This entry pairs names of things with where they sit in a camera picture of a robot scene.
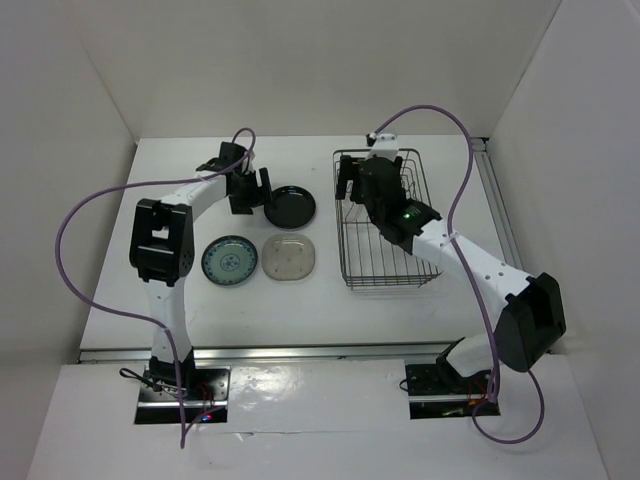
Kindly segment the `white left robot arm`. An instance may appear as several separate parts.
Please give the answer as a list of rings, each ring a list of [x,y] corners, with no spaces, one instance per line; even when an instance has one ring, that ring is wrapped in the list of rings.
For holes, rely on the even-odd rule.
[[[227,199],[235,215],[249,215],[271,200],[268,170],[253,167],[254,153],[223,142],[216,157],[200,165],[177,189],[136,204],[129,261],[143,281],[150,317],[161,323],[149,362],[151,379],[176,399],[196,390],[194,347],[185,313],[185,282],[195,262],[195,221]]]

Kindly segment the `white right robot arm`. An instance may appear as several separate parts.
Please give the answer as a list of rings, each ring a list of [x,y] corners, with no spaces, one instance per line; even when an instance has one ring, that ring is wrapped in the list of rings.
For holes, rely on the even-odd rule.
[[[499,260],[455,231],[450,218],[409,197],[400,158],[342,155],[335,198],[364,206],[387,242],[471,287],[486,331],[456,341],[441,355],[436,379],[444,390],[460,391],[487,371],[488,396],[495,401],[501,366],[526,373],[565,334],[558,281]]]

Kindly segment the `black glossy round plate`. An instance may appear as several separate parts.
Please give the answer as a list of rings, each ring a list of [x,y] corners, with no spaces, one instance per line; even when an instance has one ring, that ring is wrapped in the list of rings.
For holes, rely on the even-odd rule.
[[[264,205],[266,219],[275,227],[296,230],[310,223],[316,213],[313,195],[299,186],[283,186],[272,191],[272,198]]]

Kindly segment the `blue floral ceramic plate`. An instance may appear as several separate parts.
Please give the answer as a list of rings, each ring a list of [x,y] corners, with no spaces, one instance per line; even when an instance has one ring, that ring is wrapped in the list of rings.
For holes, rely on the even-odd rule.
[[[236,286],[253,275],[258,265],[258,252],[249,239],[226,235],[215,239],[204,249],[200,265],[211,283]]]

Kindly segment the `smoky grey glass plate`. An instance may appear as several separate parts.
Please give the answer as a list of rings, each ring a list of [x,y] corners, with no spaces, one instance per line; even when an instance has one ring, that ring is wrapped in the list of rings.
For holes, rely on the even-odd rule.
[[[262,248],[262,269],[275,281],[302,280],[312,273],[315,263],[315,246],[302,234],[273,235]]]

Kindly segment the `aluminium right side rail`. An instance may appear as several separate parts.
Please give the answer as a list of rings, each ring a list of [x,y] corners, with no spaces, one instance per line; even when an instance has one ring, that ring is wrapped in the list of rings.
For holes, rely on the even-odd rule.
[[[512,266],[522,269],[522,259],[518,251],[514,232],[506,205],[498,184],[498,179],[488,153],[488,138],[473,137],[475,163],[488,200],[498,240],[505,260]]]

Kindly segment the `aluminium rail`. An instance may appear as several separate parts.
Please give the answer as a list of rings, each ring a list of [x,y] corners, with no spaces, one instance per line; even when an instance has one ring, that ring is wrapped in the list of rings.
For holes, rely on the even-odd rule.
[[[369,359],[435,359],[449,342],[395,342],[327,345],[195,348],[197,366],[235,362],[287,362]]]
[[[488,153],[488,138],[473,137],[475,163],[488,200],[498,240],[505,260],[512,266],[522,269],[522,259],[518,251],[514,232],[506,205],[498,184],[498,179]]]

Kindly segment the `aluminium front rail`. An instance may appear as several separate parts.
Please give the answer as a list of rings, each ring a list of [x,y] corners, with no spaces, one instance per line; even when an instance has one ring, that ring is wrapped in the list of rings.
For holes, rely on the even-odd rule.
[[[287,362],[369,359],[435,359],[449,342],[395,342],[327,345],[195,348],[197,366],[235,362]]]

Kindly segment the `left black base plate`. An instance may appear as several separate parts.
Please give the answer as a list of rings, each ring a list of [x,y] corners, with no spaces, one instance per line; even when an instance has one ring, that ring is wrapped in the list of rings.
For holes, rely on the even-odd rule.
[[[195,384],[183,390],[186,425],[226,423],[231,369],[205,368],[195,374]],[[136,425],[180,424],[178,389],[174,385],[154,381],[148,368],[142,374],[128,376],[140,382]]]

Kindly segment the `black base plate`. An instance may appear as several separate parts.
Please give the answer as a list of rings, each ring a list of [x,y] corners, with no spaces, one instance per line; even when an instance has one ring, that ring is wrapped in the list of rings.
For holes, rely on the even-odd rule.
[[[195,374],[195,384],[183,390],[186,425],[226,423],[231,369],[205,368]],[[178,389],[174,385],[154,381],[148,368],[142,374],[128,376],[140,382],[136,425],[180,424]]]
[[[471,417],[486,400],[490,372],[461,377],[438,364],[407,364],[398,384],[408,395],[412,420]]]

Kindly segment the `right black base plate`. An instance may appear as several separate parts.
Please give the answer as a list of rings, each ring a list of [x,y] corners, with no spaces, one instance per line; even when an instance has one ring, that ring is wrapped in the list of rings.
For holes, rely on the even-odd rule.
[[[407,364],[398,384],[408,395],[412,420],[471,417],[486,400],[490,372],[461,377],[438,364]]]

